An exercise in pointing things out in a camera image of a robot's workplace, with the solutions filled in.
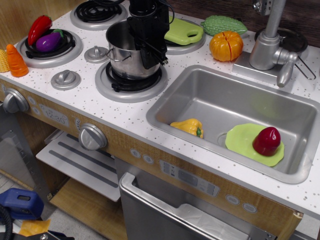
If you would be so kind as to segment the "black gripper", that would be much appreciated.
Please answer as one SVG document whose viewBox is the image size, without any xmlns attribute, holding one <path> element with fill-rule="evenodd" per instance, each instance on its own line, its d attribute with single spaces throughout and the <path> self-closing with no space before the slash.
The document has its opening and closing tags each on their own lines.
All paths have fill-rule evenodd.
<svg viewBox="0 0 320 240">
<path fill-rule="evenodd" d="M 165 0 L 131 0 L 127 19 L 135 45 L 140 49 L 143 67 L 148 70 L 166 65 L 165 34 L 169 31 L 169 7 Z"/>
</svg>

